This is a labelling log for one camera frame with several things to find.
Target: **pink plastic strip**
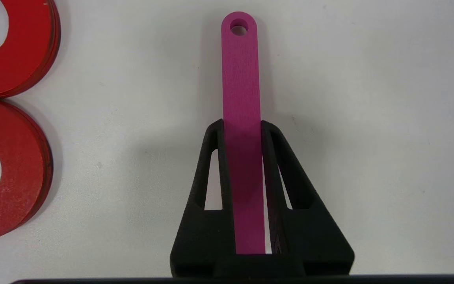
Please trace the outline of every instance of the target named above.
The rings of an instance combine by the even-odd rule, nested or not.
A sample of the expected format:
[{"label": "pink plastic strip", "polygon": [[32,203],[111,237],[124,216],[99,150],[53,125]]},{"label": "pink plastic strip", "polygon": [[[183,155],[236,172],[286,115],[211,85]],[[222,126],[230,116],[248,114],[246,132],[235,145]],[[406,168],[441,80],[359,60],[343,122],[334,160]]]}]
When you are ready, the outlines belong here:
[{"label": "pink plastic strip", "polygon": [[222,22],[222,77],[236,252],[265,254],[257,24],[241,11]]}]

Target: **white table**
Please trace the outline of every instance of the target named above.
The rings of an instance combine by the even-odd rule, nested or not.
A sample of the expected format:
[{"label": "white table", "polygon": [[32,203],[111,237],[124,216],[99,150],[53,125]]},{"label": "white table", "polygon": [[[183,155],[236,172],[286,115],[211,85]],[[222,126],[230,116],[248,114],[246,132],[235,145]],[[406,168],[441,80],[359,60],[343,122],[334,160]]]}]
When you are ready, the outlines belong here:
[{"label": "white table", "polygon": [[[454,273],[454,1],[57,6],[58,58],[11,98],[45,131],[54,182],[0,237],[0,284],[171,275],[203,134],[222,117],[220,23],[238,10],[259,28],[263,119],[355,250],[352,273]],[[5,17],[0,5],[0,44]]]}]

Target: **red ring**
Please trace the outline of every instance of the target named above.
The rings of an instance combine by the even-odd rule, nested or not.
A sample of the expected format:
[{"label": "red ring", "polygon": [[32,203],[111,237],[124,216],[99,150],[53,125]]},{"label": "red ring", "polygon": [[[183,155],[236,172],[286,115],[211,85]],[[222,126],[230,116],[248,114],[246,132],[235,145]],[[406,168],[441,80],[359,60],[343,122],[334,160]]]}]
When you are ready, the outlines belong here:
[{"label": "red ring", "polygon": [[23,111],[0,101],[0,236],[29,220],[52,182],[45,135]]},{"label": "red ring", "polygon": [[1,0],[9,27],[0,47],[0,98],[34,86],[49,71],[60,44],[61,25],[53,0]]}]

